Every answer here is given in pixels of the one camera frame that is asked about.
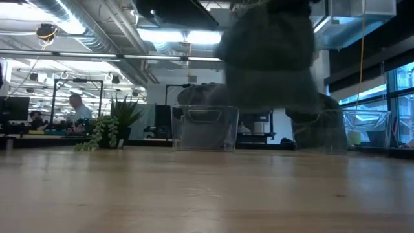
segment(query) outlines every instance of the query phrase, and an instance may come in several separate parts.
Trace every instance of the acrylic container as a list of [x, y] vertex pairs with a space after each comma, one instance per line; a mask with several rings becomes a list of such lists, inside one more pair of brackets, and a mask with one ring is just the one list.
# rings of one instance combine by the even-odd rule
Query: acrylic container
[[389, 148], [391, 113], [328, 110], [308, 122], [292, 121], [292, 130], [302, 151], [348, 154], [350, 148]]
[[171, 108], [174, 150], [233, 151], [239, 110], [231, 106]]

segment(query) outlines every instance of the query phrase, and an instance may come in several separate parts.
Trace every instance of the plant pot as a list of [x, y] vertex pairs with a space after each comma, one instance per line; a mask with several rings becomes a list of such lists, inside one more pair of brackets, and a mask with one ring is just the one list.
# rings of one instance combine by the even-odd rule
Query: plant pot
[[126, 141], [129, 138], [129, 134], [131, 133], [131, 128], [126, 127], [124, 129], [119, 129], [119, 134], [116, 137], [116, 147], [112, 148], [109, 145], [109, 141], [111, 140], [108, 137], [108, 128], [105, 127], [105, 131], [102, 133], [102, 139], [98, 142], [99, 148], [105, 149], [121, 149], [124, 147]]

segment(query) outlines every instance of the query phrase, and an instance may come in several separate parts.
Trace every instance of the green plant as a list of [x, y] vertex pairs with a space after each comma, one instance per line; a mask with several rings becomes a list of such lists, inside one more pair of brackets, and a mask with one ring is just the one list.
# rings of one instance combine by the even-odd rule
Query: green plant
[[132, 102], [132, 97], [127, 102], [125, 96], [123, 102], [118, 102], [117, 97], [115, 101], [111, 102], [111, 116], [99, 116], [94, 122], [94, 129], [91, 135], [92, 139], [88, 142], [77, 144], [74, 147], [75, 151], [92, 151], [99, 146], [99, 142], [102, 140], [102, 133], [105, 129], [108, 129], [109, 146], [111, 148], [116, 147], [117, 137], [120, 133], [123, 133], [128, 126], [136, 122], [142, 117], [142, 110], [134, 114], [134, 110], [137, 102]]
[[110, 138], [109, 146], [116, 147], [116, 137], [118, 135], [119, 120], [116, 116], [99, 116], [95, 122], [95, 128], [93, 129], [92, 139], [88, 142], [75, 145], [75, 151], [93, 151], [99, 145], [99, 141], [102, 140], [102, 133], [105, 132], [105, 128], [108, 128], [108, 138]]
[[127, 98], [128, 95], [125, 96], [123, 102], [118, 102], [118, 98], [115, 96], [115, 101], [112, 99], [111, 103], [111, 116], [119, 120], [120, 129], [125, 129], [142, 117], [142, 110], [133, 114], [138, 101], [132, 102], [131, 97], [130, 101], [127, 102]]

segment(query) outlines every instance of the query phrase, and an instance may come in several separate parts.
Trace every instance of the wooden table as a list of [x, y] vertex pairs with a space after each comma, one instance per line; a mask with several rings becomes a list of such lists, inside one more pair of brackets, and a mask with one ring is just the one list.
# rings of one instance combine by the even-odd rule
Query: wooden table
[[0, 153], [4, 233], [414, 232], [406, 161], [138, 147]]

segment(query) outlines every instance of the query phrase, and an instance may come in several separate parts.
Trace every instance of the potted plant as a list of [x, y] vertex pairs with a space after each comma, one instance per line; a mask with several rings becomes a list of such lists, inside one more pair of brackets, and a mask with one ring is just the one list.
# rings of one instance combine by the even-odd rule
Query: potted plant
[[138, 102], [132, 102], [132, 97], [127, 102], [127, 96], [123, 102], [112, 99], [111, 116], [99, 116], [94, 123], [95, 128], [92, 139], [75, 146], [76, 151], [92, 151], [100, 148], [122, 148], [124, 141], [129, 138], [131, 124], [142, 117], [142, 110], [134, 113]]

